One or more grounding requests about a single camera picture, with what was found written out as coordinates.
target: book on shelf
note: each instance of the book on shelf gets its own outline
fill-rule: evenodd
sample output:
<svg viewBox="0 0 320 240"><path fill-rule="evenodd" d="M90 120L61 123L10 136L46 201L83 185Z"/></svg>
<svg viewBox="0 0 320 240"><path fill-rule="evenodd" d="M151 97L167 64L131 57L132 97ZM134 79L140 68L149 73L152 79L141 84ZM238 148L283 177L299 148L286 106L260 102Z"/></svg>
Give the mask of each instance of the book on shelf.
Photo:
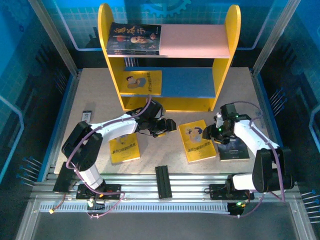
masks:
<svg viewBox="0 0 320 240"><path fill-rule="evenodd" d="M162 71L124 71L121 82L121 94L160 96Z"/></svg>
<svg viewBox="0 0 320 240"><path fill-rule="evenodd" d="M248 160L250 158L247 145L239 137L231 138L226 145L218 144L220 161Z"/></svg>
<svg viewBox="0 0 320 240"><path fill-rule="evenodd" d="M113 22L106 51L109 55L159 55L161 25Z"/></svg>
<svg viewBox="0 0 320 240"><path fill-rule="evenodd" d="M202 138L205 128L204 120L179 125L188 163L209 159L217 155L213 142Z"/></svg>
<svg viewBox="0 0 320 240"><path fill-rule="evenodd" d="M127 134L109 141L111 163L119 164L140 158L137 134Z"/></svg>

